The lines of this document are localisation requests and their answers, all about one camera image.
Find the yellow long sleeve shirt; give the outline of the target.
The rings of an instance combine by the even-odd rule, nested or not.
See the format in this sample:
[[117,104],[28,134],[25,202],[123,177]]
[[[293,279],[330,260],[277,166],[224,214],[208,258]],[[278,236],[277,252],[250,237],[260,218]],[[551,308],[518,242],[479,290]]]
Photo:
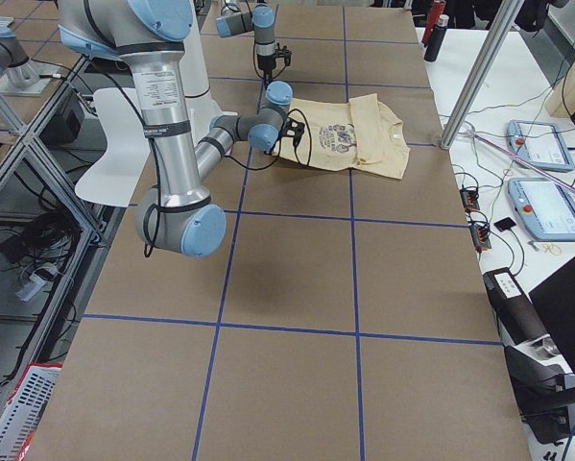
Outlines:
[[290,117],[305,124],[298,147],[292,151],[285,139],[281,158],[327,171],[348,168],[400,180],[410,149],[403,135],[403,121],[375,93],[346,103],[326,103],[295,98]]

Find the black water bottle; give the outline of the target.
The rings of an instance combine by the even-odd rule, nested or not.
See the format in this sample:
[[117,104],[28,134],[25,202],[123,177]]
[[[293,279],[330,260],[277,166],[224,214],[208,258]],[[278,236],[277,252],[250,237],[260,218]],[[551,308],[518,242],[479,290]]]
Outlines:
[[441,14],[439,16],[425,48],[423,56],[425,61],[434,62],[437,59],[447,31],[448,21],[448,15]]

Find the reacher grabber stick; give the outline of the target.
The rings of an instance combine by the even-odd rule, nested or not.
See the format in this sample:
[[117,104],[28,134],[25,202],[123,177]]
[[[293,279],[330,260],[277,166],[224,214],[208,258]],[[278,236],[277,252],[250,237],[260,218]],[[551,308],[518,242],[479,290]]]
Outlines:
[[520,156],[512,153],[511,151],[491,142],[490,140],[483,137],[482,135],[480,135],[476,131],[468,131],[467,136],[472,137],[473,139],[476,139],[476,140],[484,143],[485,145],[487,145],[489,147],[492,147],[496,151],[506,155],[511,161],[514,161],[514,162],[518,163],[519,165],[521,165],[522,167],[530,169],[530,170],[538,173],[543,178],[546,178],[547,180],[554,182],[556,185],[563,187],[564,189],[566,189],[567,191],[569,191],[570,193],[575,195],[575,187],[571,186],[569,183],[564,182],[564,181],[556,178],[555,176],[551,175],[547,171],[544,171],[544,170],[538,168],[534,164],[529,163],[528,161],[526,161],[525,159],[521,158]]

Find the red water bottle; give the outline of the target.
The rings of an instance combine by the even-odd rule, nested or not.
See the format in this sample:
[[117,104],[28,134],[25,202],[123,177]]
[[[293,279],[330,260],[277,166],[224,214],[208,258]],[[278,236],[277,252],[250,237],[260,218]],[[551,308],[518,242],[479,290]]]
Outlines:
[[443,14],[445,8],[444,0],[434,0],[431,4],[430,10],[427,15],[427,22],[425,25],[424,33],[421,38],[421,43],[427,46],[428,41],[432,35],[435,25],[439,20],[440,16]]

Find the white plastic chair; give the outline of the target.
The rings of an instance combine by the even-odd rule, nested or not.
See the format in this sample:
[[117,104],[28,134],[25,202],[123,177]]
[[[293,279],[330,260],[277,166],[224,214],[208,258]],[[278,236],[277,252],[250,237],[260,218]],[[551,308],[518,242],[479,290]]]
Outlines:
[[102,88],[94,93],[94,102],[107,149],[78,180],[75,192],[87,202],[126,207],[150,153],[136,115],[136,92],[130,87]]

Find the upper blue teach pendant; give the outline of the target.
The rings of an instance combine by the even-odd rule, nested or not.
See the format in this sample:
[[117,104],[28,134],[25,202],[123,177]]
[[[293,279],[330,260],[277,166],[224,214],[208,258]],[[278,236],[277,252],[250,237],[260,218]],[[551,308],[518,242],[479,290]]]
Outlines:
[[574,162],[555,123],[510,120],[507,125],[510,150],[541,170],[571,172]]

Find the blue teach pendant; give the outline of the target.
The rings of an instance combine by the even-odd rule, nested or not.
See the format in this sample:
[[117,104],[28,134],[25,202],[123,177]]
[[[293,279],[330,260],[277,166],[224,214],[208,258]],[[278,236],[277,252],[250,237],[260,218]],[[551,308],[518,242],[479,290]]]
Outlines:
[[508,181],[507,188],[517,216],[535,240],[575,242],[575,203],[559,185],[516,178]]
[[507,125],[510,150],[541,170],[571,172],[574,162],[555,123],[510,120]]

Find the lower blue teach pendant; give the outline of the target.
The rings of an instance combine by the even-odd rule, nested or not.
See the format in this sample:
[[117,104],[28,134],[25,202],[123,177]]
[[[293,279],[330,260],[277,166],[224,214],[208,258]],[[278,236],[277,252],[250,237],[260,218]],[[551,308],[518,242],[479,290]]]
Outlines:
[[507,188],[517,216],[535,240],[575,242],[575,203],[559,185],[516,178],[508,181]]

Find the black monitor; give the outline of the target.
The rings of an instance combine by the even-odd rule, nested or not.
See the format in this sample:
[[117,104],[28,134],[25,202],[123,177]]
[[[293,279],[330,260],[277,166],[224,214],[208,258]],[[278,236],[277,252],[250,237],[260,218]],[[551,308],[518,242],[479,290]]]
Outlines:
[[575,256],[530,292],[531,302],[575,374]]

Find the black desktop device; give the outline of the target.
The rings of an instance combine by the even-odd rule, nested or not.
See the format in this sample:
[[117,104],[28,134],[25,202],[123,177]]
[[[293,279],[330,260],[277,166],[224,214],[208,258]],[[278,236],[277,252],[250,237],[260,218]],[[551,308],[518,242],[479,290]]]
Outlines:
[[546,359],[560,353],[529,297],[507,268],[483,274],[505,342],[504,356],[520,417],[541,444],[575,434],[575,375]]

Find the white perforated basket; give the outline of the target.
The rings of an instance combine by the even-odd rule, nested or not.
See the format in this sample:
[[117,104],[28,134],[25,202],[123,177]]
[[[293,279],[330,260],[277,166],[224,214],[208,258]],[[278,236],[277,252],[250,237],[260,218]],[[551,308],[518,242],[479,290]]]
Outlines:
[[27,366],[0,417],[0,460],[23,460],[52,397],[62,365]]

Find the aluminium frame post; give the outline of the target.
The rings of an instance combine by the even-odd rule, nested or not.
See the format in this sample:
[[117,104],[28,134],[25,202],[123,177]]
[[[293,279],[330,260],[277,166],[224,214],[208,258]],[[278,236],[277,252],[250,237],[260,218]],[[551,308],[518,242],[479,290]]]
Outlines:
[[443,129],[443,134],[440,138],[440,147],[442,149],[448,150],[451,147],[458,131],[466,121],[467,113],[470,111],[507,34],[512,29],[523,3],[523,0],[504,0],[501,3]]

